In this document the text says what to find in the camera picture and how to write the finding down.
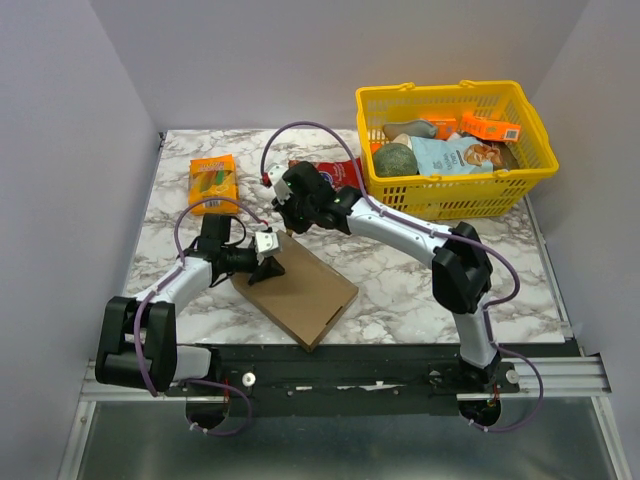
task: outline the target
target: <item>yellow basket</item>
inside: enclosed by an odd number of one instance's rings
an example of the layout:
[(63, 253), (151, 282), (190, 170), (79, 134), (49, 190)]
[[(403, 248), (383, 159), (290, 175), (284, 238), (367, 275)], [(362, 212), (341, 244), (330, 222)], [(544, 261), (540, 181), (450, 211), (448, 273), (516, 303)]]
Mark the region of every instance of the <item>yellow basket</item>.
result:
[[(549, 137), (516, 82), (471, 82), (416, 87), (413, 83), (364, 87), (356, 92), (358, 135), (367, 189), (381, 202), (426, 220), (502, 215), (541, 179), (558, 171)], [(378, 177), (371, 143), (387, 143), (382, 125), (422, 116), (461, 118), (465, 113), (521, 125), (510, 143), (519, 169), (476, 175)]]

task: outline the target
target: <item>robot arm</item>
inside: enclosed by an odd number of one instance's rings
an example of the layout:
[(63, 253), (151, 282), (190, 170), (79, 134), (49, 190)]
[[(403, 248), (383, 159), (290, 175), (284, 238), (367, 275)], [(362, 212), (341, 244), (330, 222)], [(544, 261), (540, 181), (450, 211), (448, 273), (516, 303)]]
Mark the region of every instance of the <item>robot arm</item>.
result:
[[(380, 215), (362, 198), (358, 189), (343, 187), (335, 192), (308, 162), (300, 162), (289, 169), (274, 165), (267, 174), (276, 193), (272, 204), (288, 229), (304, 233), (315, 224), (347, 235), (361, 235), (390, 245), (430, 268), (434, 297), (453, 314), (463, 363), (483, 383), (491, 381), (500, 356), (492, 342), (491, 327), (485, 324), (482, 316), (492, 272), (484, 251), (429, 235)], [(388, 208), (376, 200), (373, 202), (383, 211)], [(479, 241), (475, 229), (465, 223), (452, 229), (402, 212), (393, 213), (430, 231)]]
[(144, 388), (131, 337), (136, 312), (151, 292), (155, 295), (144, 307), (142, 325), (144, 358), (153, 384), (164, 391), (174, 381), (207, 374), (211, 361), (207, 349), (176, 346), (176, 316), (221, 275), (251, 273), (249, 284), (253, 284), (284, 274), (272, 256), (280, 251), (277, 235), (270, 229), (256, 232), (248, 248), (229, 244), (231, 218), (205, 214), (200, 236), (183, 252), (184, 264), (177, 260), (160, 280), (132, 298), (109, 300), (96, 355), (100, 383)]

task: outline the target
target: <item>orange box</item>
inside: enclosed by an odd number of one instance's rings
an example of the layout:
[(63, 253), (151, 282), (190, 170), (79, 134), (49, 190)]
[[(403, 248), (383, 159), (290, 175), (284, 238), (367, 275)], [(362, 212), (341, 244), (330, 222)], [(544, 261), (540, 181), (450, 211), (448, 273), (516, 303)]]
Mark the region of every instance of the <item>orange box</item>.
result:
[(447, 140), (458, 130), (457, 118), (425, 118), (425, 120), (438, 127), (438, 133), (433, 137), (438, 140)]
[(474, 117), (470, 113), (465, 113), (462, 116), (460, 130), (482, 140), (498, 142), (517, 142), (520, 137), (520, 125), (491, 120), (486, 117)]
[[(211, 197), (230, 197), (238, 200), (236, 162), (232, 155), (191, 160), (189, 166), (189, 205)], [(191, 213), (238, 213), (238, 206), (231, 202), (211, 200), (198, 205)]]

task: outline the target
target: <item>white wall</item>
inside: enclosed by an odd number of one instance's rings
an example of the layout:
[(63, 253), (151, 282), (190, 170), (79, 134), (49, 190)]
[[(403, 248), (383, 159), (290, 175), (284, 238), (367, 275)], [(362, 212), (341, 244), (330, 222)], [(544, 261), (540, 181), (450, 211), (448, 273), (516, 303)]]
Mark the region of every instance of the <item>white wall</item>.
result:
[(0, 11), (0, 477), (50, 479), (158, 136), (87, 1)]
[(533, 103), (560, 162), (535, 210), (581, 343), (602, 353), (640, 476), (640, 2), (592, 0)]
[(530, 95), (586, 0), (92, 0), (163, 128), (355, 125), (366, 85), (513, 79)]

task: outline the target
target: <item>screw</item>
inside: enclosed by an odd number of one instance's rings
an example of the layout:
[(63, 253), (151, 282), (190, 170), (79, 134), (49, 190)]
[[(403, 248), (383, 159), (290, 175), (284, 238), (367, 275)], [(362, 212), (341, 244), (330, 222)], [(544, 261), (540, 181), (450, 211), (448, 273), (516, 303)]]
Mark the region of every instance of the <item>screw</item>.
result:
[(518, 372), (516, 372), (515, 370), (509, 370), (506, 373), (505, 377), (507, 378), (507, 382), (511, 383), (512, 385), (515, 385), (520, 381), (520, 375), (518, 375)]
[(245, 387), (251, 387), (254, 383), (256, 383), (256, 376), (253, 372), (247, 372), (242, 376), (242, 384)]

